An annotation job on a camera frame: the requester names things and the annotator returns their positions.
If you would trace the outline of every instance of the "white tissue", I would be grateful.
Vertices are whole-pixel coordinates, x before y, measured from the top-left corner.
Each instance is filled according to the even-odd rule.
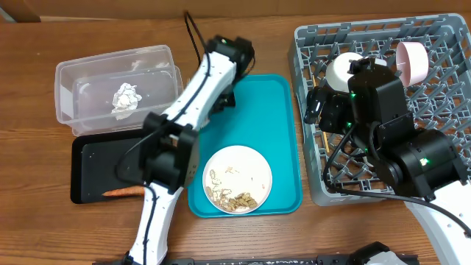
[[[118,92],[113,96],[113,106],[114,110],[111,110],[111,113],[118,113],[126,110],[135,110],[138,108],[138,102],[142,99],[141,95],[138,95],[135,92],[136,85],[130,85],[124,83],[119,88]],[[132,113],[117,115],[116,119],[125,119],[131,116]]]

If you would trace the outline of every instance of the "teal tray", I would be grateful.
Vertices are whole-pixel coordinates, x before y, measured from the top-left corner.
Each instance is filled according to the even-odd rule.
[[[302,202],[300,163],[297,154],[291,91],[282,76],[250,75],[234,87],[235,108],[213,114],[200,130],[200,162],[188,187],[188,204],[199,217],[230,217],[214,207],[205,195],[202,173],[214,153],[232,145],[257,150],[268,161],[273,185],[259,209],[237,216],[291,213]]]

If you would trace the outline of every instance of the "dish rack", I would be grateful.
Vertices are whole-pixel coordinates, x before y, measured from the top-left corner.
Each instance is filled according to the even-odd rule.
[[[471,36],[458,14],[426,15],[336,24],[301,26],[288,52],[291,81],[301,116],[306,95],[326,84],[327,65],[344,52],[376,57],[396,71],[396,48],[402,41],[420,42],[428,53],[429,70],[422,84],[404,88],[416,127],[449,135],[461,159],[471,166]],[[311,199],[321,206],[374,202],[381,199],[329,192],[322,182],[325,162],[341,135],[324,135],[317,124],[302,123],[303,152]],[[362,160],[340,152],[328,179],[342,188],[393,194]]]

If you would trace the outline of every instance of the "transparent container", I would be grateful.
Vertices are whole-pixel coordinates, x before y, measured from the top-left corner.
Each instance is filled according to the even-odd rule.
[[[135,85],[142,100],[135,110],[112,113],[113,97],[124,83]],[[170,48],[159,45],[62,62],[54,89],[57,120],[78,136],[139,128],[150,111],[170,106],[183,84]]]

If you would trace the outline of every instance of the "green light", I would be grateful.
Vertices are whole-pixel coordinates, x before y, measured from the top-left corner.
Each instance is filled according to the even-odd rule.
[[[428,163],[430,163],[430,161],[429,161],[427,158],[422,158],[422,159],[420,160],[420,164],[421,164],[422,166],[425,166],[425,165],[427,165]]]

